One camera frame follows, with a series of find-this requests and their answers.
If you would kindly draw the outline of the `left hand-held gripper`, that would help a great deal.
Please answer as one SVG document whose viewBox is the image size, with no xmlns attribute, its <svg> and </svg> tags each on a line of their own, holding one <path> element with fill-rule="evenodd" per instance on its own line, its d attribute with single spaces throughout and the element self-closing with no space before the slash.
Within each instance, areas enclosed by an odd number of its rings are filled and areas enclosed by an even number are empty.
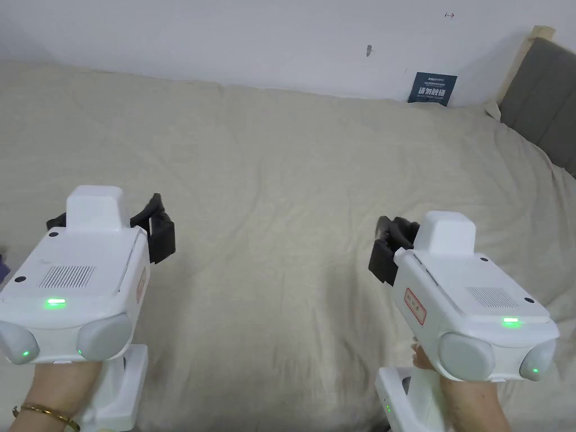
<svg viewBox="0 0 576 432">
<path fill-rule="evenodd" d="M 161 194 L 129 217 L 115 186 L 79 186 L 1 291 L 1 352 L 14 365 L 102 362 L 86 431 L 134 428 L 147 369 L 132 343 L 150 263 L 176 250 Z"/>
</svg>

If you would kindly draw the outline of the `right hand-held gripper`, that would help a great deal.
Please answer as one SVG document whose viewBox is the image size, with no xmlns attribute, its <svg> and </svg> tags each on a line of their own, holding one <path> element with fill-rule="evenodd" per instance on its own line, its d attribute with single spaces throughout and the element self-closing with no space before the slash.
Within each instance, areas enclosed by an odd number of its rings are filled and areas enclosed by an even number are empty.
<svg viewBox="0 0 576 432">
<path fill-rule="evenodd" d="M 430 211 L 422 223 L 381 216 L 368 265 L 433 370 L 382 367 L 376 390 L 391 431 L 451 431 L 439 375 L 454 381 L 542 379 L 559 329 L 498 265 L 475 251 L 475 224 Z"/>
</svg>

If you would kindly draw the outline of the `person's left hand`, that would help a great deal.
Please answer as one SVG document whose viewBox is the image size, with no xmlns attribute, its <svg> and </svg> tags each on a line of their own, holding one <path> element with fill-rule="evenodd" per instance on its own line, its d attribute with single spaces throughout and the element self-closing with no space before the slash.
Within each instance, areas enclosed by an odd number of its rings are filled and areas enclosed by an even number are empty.
<svg viewBox="0 0 576 432">
<path fill-rule="evenodd" d="M 25 403 L 71 417 L 89 400 L 102 366 L 101 362 L 37 364 Z"/>
</svg>

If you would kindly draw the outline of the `person's right hand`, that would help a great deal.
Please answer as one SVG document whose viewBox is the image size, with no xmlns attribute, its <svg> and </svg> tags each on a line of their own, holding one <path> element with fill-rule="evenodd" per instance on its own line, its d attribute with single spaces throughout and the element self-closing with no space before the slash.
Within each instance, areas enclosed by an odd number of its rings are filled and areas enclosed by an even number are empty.
<svg viewBox="0 0 576 432">
<path fill-rule="evenodd" d="M 493 382 L 454 381 L 439 375 L 454 431 L 511 431 Z"/>
</svg>

